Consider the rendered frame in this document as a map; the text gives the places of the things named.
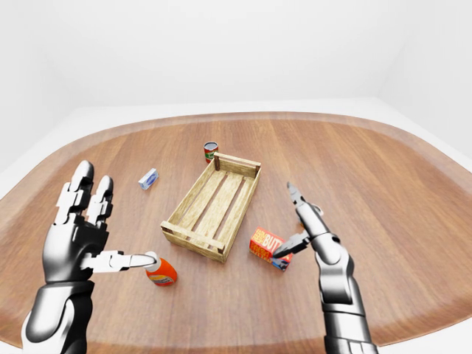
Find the red printed butter box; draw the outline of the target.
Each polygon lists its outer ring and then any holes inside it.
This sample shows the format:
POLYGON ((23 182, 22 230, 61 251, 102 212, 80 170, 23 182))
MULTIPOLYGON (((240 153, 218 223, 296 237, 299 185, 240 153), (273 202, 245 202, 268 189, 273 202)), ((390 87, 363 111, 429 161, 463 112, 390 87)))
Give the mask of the red printed butter box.
POLYGON ((291 263, 292 254, 281 258, 274 258, 273 254, 285 240, 267 230, 258 226, 251 236, 249 249, 250 252, 259 258, 267 261, 276 268, 285 271, 291 263))

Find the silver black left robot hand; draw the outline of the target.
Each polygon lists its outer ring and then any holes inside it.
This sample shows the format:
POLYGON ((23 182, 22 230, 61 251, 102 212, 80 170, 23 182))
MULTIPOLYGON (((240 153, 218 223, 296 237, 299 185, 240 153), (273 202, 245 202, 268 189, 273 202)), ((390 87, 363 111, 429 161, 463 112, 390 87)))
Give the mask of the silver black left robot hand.
POLYGON ((159 261, 149 254, 124 255, 106 251, 106 219, 111 215, 113 180, 103 176, 97 191, 91 194, 94 167, 83 160, 72 180, 63 185, 56 206, 58 213, 44 244, 45 280, 76 282, 93 273, 118 272, 132 267, 151 266, 159 261))

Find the small blue white box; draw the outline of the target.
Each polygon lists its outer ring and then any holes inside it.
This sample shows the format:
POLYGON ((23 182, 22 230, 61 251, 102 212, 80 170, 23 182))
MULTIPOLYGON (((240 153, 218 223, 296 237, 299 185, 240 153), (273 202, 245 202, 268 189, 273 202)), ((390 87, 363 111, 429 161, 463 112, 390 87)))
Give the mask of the small blue white box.
POLYGON ((141 177, 138 181, 139 186, 143 190, 147 190, 159 177, 159 174, 156 168, 151 168, 143 177, 141 177))

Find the wooden slat tray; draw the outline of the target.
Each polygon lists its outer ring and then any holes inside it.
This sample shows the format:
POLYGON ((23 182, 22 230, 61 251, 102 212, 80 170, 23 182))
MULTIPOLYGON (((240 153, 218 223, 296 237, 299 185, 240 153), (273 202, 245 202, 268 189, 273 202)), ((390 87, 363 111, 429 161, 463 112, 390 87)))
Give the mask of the wooden slat tray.
POLYGON ((222 153, 162 221, 172 243, 225 263, 260 179, 261 163, 222 153))

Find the orange bottle with white cap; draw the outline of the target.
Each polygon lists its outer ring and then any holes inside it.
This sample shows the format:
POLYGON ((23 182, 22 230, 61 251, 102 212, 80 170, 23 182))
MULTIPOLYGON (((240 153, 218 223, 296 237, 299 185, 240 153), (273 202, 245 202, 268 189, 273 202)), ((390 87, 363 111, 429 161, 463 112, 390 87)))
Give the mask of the orange bottle with white cap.
POLYGON ((157 286, 169 286, 178 279, 177 272, 165 259, 159 257, 154 251, 145 253, 148 256, 154 257, 156 263, 145 266, 147 277, 157 286))

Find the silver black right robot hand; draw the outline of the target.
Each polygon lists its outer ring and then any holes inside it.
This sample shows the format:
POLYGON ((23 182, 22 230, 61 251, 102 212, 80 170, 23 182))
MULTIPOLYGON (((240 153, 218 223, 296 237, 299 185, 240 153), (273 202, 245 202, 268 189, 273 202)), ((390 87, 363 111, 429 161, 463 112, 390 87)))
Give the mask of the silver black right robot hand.
POLYGON ((279 246, 273 252, 273 257, 282 258, 312 247, 319 266, 319 288, 324 303, 352 304, 353 295, 349 284, 352 271, 349 269, 350 256, 347 250, 322 220, 320 208, 306 201, 292 183, 288 182, 287 188, 304 230, 279 246))

